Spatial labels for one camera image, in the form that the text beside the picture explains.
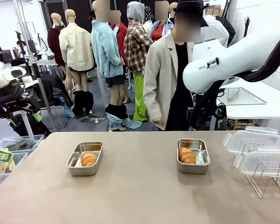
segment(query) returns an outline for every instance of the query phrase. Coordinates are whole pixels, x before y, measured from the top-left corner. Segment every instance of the plaid shirt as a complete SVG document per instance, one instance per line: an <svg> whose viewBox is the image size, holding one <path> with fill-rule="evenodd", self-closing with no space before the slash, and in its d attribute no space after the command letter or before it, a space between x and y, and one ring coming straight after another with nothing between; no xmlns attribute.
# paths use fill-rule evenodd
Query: plaid shirt
<svg viewBox="0 0 280 224"><path fill-rule="evenodd" d="M142 21L129 19L124 46L127 67L131 72L144 70L146 54L152 44L152 39L143 29Z"/></svg>

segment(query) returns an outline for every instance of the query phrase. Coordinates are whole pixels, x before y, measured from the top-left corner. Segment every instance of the gray hoodie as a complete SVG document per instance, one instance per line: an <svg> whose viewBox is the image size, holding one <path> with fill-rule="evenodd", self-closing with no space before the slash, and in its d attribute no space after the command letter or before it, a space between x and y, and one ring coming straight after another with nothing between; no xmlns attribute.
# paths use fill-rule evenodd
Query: gray hoodie
<svg viewBox="0 0 280 224"><path fill-rule="evenodd" d="M144 4L131 1L127 4L126 15L128 19L144 20Z"/></svg>

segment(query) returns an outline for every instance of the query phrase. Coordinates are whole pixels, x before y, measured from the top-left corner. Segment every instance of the stainless steel tray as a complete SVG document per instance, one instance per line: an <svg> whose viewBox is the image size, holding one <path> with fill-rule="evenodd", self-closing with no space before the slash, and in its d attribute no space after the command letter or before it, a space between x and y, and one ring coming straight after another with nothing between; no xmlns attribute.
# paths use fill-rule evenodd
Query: stainless steel tray
<svg viewBox="0 0 280 224"><path fill-rule="evenodd" d="M82 153L91 152L97 156L97 161L90 167L76 166L80 160ZM78 144L71 154L69 160L66 162L66 167L73 176L89 176L95 175L103 157L103 143L102 142L82 142Z"/></svg>
<svg viewBox="0 0 280 224"><path fill-rule="evenodd" d="M264 105L266 101L260 99L248 90L237 88L225 88L224 95L217 98L225 105Z"/></svg>
<svg viewBox="0 0 280 224"><path fill-rule="evenodd" d="M196 164L186 164L179 161L178 151L180 147L188 148L196 155ZM177 141L176 155L177 167L182 173L205 174L210 164L205 142L200 139L179 139Z"/></svg>

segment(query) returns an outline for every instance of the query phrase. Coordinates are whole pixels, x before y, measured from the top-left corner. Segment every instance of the green label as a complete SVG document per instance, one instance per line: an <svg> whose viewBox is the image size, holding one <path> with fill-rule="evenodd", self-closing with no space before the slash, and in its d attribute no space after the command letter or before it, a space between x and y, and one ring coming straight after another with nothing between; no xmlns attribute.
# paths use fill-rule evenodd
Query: green label
<svg viewBox="0 0 280 224"><path fill-rule="evenodd" d="M10 162L11 159L13 158L14 154L12 153L6 153L3 151L0 151L0 161L3 162Z"/></svg>

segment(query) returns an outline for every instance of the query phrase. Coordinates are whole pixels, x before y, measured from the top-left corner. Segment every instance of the croissant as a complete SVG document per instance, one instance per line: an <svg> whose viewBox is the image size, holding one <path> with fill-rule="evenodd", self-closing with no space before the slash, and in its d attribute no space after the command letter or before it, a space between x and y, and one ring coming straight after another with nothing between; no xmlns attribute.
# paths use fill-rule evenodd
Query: croissant
<svg viewBox="0 0 280 224"><path fill-rule="evenodd" d="M97 157L92 153L84 153L81 158L81 164L83 167L89 167L95 164Z"/></svg>
<svg viewBox="0 0 280 224"><path fill-rule="evenodd" d="M196 164L196 155L185 147L179 149L178 158L182 163Z"/></svg>

